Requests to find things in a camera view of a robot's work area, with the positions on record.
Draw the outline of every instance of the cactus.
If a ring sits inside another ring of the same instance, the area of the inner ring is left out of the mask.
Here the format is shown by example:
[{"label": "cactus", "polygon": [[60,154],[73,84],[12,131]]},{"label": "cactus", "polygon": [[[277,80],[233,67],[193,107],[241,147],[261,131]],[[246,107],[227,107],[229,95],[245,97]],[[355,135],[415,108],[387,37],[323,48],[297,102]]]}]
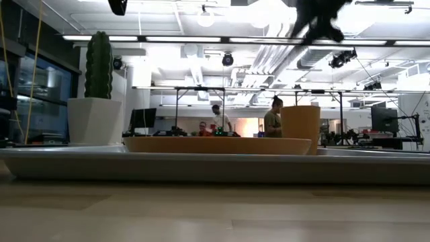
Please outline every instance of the cactus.
[{"label": "cactus", "polygon": [[85,97],[111,99],[113,60],[109,36],[97,32],[88,42]]}]

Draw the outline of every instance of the woman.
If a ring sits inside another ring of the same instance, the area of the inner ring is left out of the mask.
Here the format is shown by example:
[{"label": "woman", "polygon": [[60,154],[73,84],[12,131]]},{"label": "woman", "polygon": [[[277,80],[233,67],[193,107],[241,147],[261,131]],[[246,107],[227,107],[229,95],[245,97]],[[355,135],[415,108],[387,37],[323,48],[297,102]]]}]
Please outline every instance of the woman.
[{"label": "woman", "polygon": [[284,106],[282,99],[276,95],[273,97],[271,110],[264,115],[264,137],[282,138],[281,118],[278,115]]}]

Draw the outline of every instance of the yellow cable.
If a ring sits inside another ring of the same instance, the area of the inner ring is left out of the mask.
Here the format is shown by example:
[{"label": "yellow cable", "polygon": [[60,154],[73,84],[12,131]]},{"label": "yellow cable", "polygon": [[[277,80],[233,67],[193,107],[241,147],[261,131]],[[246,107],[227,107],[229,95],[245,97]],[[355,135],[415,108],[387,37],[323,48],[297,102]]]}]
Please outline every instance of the yellow cable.
[{"label": "yellow cable", "polygon": [[36,68],[37,68],[37,62],[38,62],[38,53],[39,53],[39,39],[40,39],[40,28],[42,27],[42,7],[43,2],[42,0],[39,0],[40,6],[39,6],[39,26],[38,26],[38,36],[36,39],[36,53],[34,55],[34,68],[33,68],[33,80],[32,80],[32,89],[30,91],[30,107],[28,108],[28,118],[27,118],[27,132],[26,132],[26,139],[24,144],[27,144],[28,140],[28,131],[30,130],[30,116],[32,114],[32,101],[33,101],[33,87],[34,87],[34,79],[36,78]]},{"label": "yellow cable", "polygon": [[[3,16],[2,16],[2,8],[0,5],[0,28],[1,28],[1,41],[3,43],[3,54],[5,55],[5,67],[6,67],[6,76],[7,76],[7,82],[9,84],[9,91],[11,94],[11,97],[13,97],[13,90],[12,90],[12,82],[11,82],[11,76],[9,74],[9,65],[7,62],[7,55],[6,55],[6,41],[5,41],[5,27],[3,25]],[[18,123],[18,128],[21,131],[21,135],[24,136],[24,132],[21,128],[21,123],[19,121],[18,112],[17,110],[13,111],[15,113],[16,122]]]}]

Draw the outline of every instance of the white tray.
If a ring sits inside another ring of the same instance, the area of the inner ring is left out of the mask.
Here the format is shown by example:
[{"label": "white tray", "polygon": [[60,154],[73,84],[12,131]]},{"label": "white tray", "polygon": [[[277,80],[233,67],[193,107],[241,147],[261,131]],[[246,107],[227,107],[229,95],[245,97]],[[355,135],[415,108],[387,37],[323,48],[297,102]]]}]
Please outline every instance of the white tray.
[{"label": "white tray", "polygon": [[430,155],[319,149],[319,156],[129,153],[123,146],[4,149],[28,179],[430,185]]}]

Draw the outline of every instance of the table surface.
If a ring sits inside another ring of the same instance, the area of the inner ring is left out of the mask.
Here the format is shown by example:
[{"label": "table surface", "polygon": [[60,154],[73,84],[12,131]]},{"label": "table surface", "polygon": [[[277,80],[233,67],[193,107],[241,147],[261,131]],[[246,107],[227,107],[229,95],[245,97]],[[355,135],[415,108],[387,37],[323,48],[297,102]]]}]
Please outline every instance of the table surface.
[{"label": "table surface", "polygon": [[0,161],[0,241],[428,241],[426,187],[17,181]]}]

